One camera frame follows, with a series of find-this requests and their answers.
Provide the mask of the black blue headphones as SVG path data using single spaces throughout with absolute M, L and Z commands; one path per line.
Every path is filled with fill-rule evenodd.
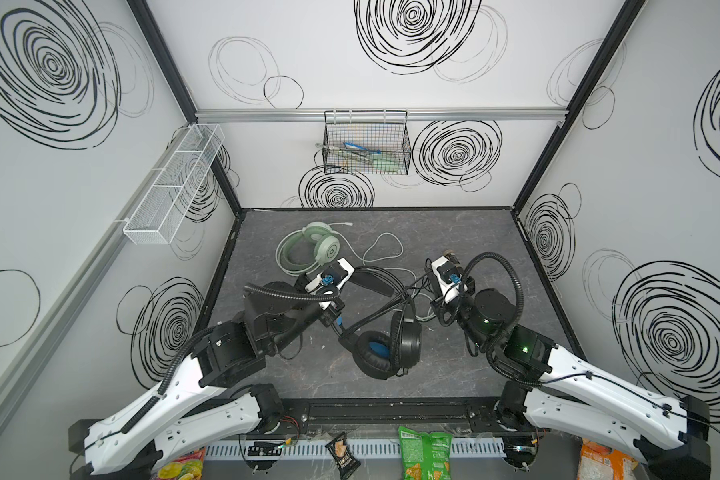
M 391 270 L 376 266 L 357 268 L 350 281 L 389 301 L 348 327 L 341 319 L 334 320 L 340 345 L 370 378 L 406 375 L 421 358 L 423 324 L 438 316 L 436 304 L 442 299 L 432 263 L 426 262 L 424 273 L 408 285 Z

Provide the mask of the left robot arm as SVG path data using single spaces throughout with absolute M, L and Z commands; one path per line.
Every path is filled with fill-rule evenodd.
M 244 386 L 339 300 L 343 280 L 328 275 L 304 291 L 247 284 L 234 319 L 195 334 L 158 384 L 115 414 L 68 431 L 72 479 L 147 479 L 175 458 L 228 435 L 277 427 L 283 413 L 271 385 Z

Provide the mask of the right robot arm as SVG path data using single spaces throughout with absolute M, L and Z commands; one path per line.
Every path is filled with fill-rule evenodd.
M 485 260 L 507 273 L 515 299 L 493 291 L 481 303 L 472 270 Z M 521 282 L 502 255 L 483 252 L 462 264 L 450 251 L 426 260 L 432 307 L 444 326 L 458 325 L 467 351 L 484 356 L 506 383 L 494 406 L 509 431 L 552 429 L 593 440 L 643 464 L 655 479 L 709 479 L 714 431 L 708 405 L 641 388 L 575 355 L 520 323 Z

